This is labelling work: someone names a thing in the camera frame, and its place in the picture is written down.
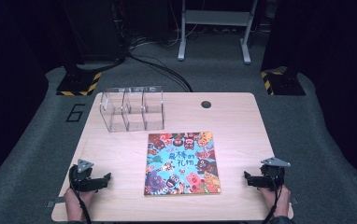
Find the gray carpet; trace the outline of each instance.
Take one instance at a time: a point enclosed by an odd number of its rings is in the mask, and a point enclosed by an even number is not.
[[[184,62],[177,60],[179,43],[170,48],[142,45],[132,53],[162,61],[194,91],[253,93],[275,155],[292,164],[286,169],[286,184],[294,197],[293,220],[357,223],[357,172],[325,129],[312,82],[298,76],[306,96],[267,95],[259,70],[268,35],[258,34],[254,39],[251,65],[243,64],[240,37],[212,35],[189,40]],[[91,96],[55,95],[64,73],[63,68],[47,73],[50,88],[45,100],[0,168],[0,223],[53,223],[52,208],[46,208],[46,202],[53,201],[60,191],[98,92],[107,87],[149,85],[183,91],[179,84],[133,59],[103,72]],[[66,122],[74,105],[82,116],[79,122]]]

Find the yellow black hazard stripe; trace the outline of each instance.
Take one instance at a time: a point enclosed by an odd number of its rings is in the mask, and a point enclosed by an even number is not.
[[[272,74],[283,75],[280,72],[273,72]],[[274,91],[272,90],[271,84],[269,83],[269,80],[268,80],[268,73],[265,71],[261,72],[261,77],[263,78],[263,82],[264,82],[264,85],[266,88],[266,92],[268,92],[268,95],[274,95]]]
[[[66,96],[75,96],[75,95],[92,95],[94,89],[96,89],[97,82],[102,76],[101,73],[98,73],[94,76],[91,86],[86,91],[57,91],[56,95],[66,95]]]

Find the transparent plastic container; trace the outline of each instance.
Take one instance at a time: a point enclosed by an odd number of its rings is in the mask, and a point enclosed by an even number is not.
[[[108,88],[103,92],[100,113],[111,133],[164,128],[162,87]]]

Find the human hand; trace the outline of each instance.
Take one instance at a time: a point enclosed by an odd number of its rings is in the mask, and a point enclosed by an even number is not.
[[[280,197],[278,198],[274,217],[287,217],[289,215],[290,199],[292,193],[285,185],[281,186],[280,188],[278,189],[278,194],[280,193]],[[271,207],[275,204],[275,191],[270,191],[269,189],[263,188],[259,188],[259,190],[264,196],[266,206],[268,209],[271,209]]]
[[[91,205],[92,197],[95,191],[80,192],[79,197],[89,208]],[[82,221],[84,218],[83,210],[80,207],[79,199],[72,189],[67,189],[64,194],[65,198],[65,211],[67,213],[68,221]]]

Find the picture book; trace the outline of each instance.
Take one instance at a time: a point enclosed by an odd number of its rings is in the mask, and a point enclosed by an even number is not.
[[[150,133],[144,195],[220,193],[211,132]]]

